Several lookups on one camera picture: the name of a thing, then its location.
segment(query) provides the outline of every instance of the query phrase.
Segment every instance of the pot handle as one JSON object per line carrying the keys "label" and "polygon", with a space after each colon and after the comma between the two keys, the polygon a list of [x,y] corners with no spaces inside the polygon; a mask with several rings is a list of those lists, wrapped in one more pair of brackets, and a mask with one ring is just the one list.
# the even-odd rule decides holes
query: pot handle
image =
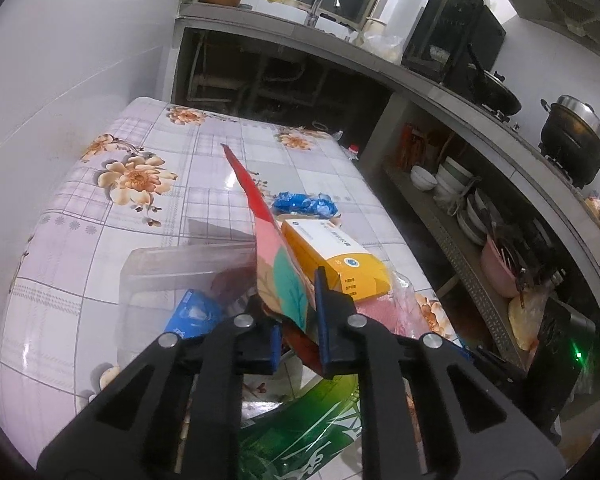
{"label": "pot handle", "polygon": [[482,77],[484,77],[484,69],[482,68],[481,63],[478,60],[478,57],[475,55],[474,46],[471,43],[467,43],[466,50],[469,53],[471,61],[474,62],[475,67],[478,69],[478,74],[481,74]]}

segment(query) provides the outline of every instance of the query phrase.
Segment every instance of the blue plastic bag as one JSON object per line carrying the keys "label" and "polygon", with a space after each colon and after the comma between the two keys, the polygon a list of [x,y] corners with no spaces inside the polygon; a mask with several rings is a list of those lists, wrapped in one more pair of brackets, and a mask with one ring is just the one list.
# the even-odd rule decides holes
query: blue plastic bag
{"label": "blue plastic bag", "polygon": [[224,311],[218,303],[190,288],[184,293],[164,331],[176,333],[183,339],[198,337],[211,332],[223,319]]}
{"label": "blue plastic bag", "polygon": [[283,213],[318,215],[323,219],[329,219],[338,213],[331,197],[323,193],[320,193],[318,198],[312,198],[305,194],[285,191],[277,196],[273,207]]}

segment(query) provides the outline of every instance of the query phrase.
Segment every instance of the table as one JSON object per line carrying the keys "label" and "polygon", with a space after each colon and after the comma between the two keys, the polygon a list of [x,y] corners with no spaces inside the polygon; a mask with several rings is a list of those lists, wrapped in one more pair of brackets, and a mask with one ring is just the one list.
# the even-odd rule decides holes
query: table
{"label": "table", "polygon": [[[398,229],[330,136],[138,98],[57,188],[11,287],[0,397],[4,431],[30,463],[98,391],[100,374],[125,364],[116,323],[129,253],[192,238],[253,238],[253,216],[221,144],[252,173],[266,200],[288,190],[331,195],[343,229],[435,299]],[[128,187],[109,189],[114,181]],[[283,373],[296,373],[291,367]],[[307,370],[296,370],[302,384],[311,378]],[[343,464],[328,464],[324,480],[360,472]]]}

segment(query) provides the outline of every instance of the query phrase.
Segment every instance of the kitchen counter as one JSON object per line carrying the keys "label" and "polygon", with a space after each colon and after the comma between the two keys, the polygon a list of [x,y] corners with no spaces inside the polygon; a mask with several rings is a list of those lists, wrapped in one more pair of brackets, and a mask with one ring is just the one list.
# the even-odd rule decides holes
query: kitchen counter
{"label": "kitchen counter", "polygon": [[184,4],[166,62],[163,97],[172,98],[185,28],[227,32],[296,48],[370,76],[394,91],[360,160],[363,174],[381,171],[394,148],[405,104],[432,114],[498,168],[552,226],[579,266],[600,307],[600,228],[584,198],[513,129],[450,90],[320,30],[231,7]]}

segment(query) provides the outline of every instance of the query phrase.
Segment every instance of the stack of bowls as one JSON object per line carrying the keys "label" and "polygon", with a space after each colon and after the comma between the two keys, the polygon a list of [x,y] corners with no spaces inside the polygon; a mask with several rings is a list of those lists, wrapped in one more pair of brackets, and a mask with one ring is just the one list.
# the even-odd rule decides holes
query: stack of bowls
{"label": "stack of bowls", "polygon": [[466,211],[464,211],[465,215],[462,219],[466,225],[463,226],[460,219],[458,219],[460,228],[464,231],[469,240],[481,246],[486,243],[487,234],[491,228],[491,226],[486,226],[480,217],[480,210],[485,208],[489,209],[491,219],[493,219],[496,224],[501,225],[503,223],[502,216],[493,205],[491,199],[479,189],[476,189],[475,192],[466,199]]}
{"label": "stack of bowls", "polygon": [[438,181],[436,196],[452,199],[454,196],[460,195],[472,177],[473,175],[468,170],[448,156],[440,164],[436,174]]}
{"label": "stack of bowls", "polygon": [[411,168],[411,182],[413,187],[421,191],[429,191],[435,188],[438,183],[436,177],[421,166]]}

